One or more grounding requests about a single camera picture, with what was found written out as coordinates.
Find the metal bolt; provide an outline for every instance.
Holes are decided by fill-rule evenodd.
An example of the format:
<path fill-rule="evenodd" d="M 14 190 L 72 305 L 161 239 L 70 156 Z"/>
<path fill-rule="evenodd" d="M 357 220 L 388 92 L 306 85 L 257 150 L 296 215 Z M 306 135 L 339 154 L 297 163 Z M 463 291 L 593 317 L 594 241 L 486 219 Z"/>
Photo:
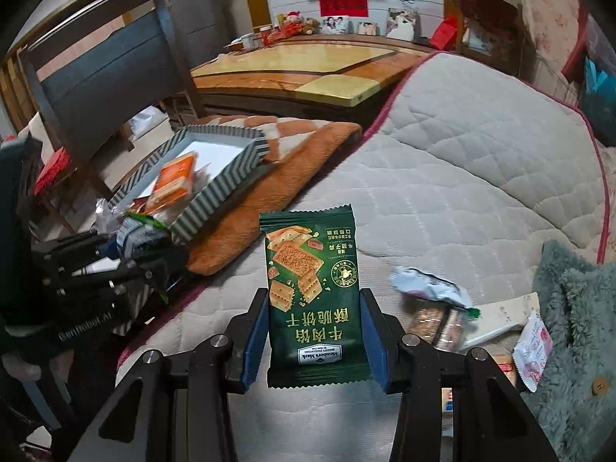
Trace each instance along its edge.
<path fill-rule="evenodd" d="M 415 347 L 420 344 L 420 338 L 412 333 L 407 333 L 402 336 L 402 344 L 408 347 Z"/>
<path fill-rule="evenodd" d="M 151 350 L 151 351 L 146 351 L 146 353 L 144 353 L 144 362 L 146 362 L 148 365 L 151 365 L 152 363 L 156 363 L 159 359 L 160 359 L 159 351 Z"/>
<path fill-rule="evenodd" d="M 224 345 L 229 344 L 229 337 L 223 335 L 222 333 L 219 333 L 218 335 L 214 335 L 209 340 L 209 343 L 212 344 L 214 347 L 223 347 Z"/>
<path fill-rule="evenodd" d="M 475 347 L 471 349 L 470 355 L 479 361 L 485 361 L 486 359 L 488 359 L 488 351 L 482 349 L 481 347 Z"/>

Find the white quilted mattress pad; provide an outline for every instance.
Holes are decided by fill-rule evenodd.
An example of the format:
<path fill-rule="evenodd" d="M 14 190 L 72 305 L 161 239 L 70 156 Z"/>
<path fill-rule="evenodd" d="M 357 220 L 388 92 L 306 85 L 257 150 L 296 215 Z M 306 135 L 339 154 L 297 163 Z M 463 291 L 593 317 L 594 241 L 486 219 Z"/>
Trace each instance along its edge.
<path fill-rule="evenodd" d="M 294 210 L 350 203 L 360 286 L 408 325 L 389 281 L 396 265 L 464 286 L 474 304 L 531 291 L 541 245 L 556 238 L 601 260 L 606 186 L 583 117 L 471 60 L 436 54 L 397 89 L 365 143 Z M 263 238 L 122 364 L 149 348 L 190 350 L 223 331 L 266 286 Z M 387 461 L 399 395 L 376 382 L 267 388 L 230 395 L 240 461 Z"/>

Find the red paper sign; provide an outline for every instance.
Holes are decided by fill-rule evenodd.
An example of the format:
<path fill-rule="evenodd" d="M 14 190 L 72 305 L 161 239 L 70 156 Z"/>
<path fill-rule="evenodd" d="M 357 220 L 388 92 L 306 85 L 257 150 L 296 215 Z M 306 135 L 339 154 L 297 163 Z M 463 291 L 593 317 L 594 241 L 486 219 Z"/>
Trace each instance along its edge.
<path fill-rule="evenodd" d="M 349 17 L 368 17 L 368 0 L 318 0 L 321 17 L 347 15 Z"/>

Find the green wrapper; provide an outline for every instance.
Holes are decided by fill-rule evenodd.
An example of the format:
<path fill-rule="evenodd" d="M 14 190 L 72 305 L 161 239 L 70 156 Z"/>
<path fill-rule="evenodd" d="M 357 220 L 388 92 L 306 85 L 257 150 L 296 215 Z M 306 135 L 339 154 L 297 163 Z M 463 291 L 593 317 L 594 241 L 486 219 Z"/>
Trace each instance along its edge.
<path fill-rule="evenodd" d="M 270 289 L 270 387 L 366 380 L 350 205 L 259 216 Z"/>

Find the orange blanket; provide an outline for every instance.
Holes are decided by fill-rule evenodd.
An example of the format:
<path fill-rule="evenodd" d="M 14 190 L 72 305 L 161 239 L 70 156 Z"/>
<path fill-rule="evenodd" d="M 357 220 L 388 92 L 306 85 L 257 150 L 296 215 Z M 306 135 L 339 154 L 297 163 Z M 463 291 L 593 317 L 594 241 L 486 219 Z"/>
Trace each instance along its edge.
<path fill-rule="evenodd" d="M 188 269 L 212 275 L 239 256 L 259 235 L 259 213 L 284 209 L 347 140 L 358 140 L 353 123 L 273 116 L 209 116 L 198 124 L 259 128 L 266 134 L 273 169 L 258 180 L 213 227 L 190 244 Z"/>

